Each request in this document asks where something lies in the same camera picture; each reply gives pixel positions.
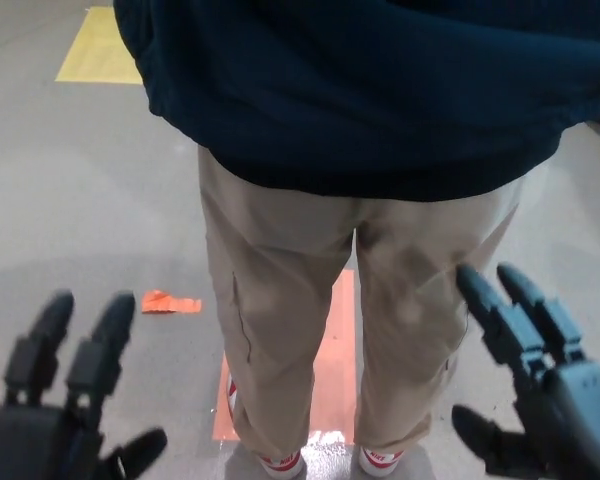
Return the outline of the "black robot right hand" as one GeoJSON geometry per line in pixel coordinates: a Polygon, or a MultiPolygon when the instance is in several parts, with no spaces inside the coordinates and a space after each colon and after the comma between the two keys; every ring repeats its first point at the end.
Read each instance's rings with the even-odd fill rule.
{"type": "Polygon", "coordinates": [[[510,479],[600,479],[600,364],[558,299],[520,269],[501,263],[503,299],[473,267],[456,270],[456,286],[480,325],[493,360],[510,369],[522,431],[501,429],[462,405],[452,425],[486,474],[510,479]]]}

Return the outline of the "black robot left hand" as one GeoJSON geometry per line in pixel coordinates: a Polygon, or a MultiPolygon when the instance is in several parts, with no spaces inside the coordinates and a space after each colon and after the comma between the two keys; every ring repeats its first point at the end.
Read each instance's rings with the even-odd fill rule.
{"type": "Polygon", "coordinates": [[[103,405],[119,381],[135,314],[130,292],[111,300],[79,344],[64,405],[43,404],[73,311],[73,294],[58,292],[15,342],[0,405],[0,479],[138,479],[166,449],[165,431],[153,428],[100,455],[103,405]]]}

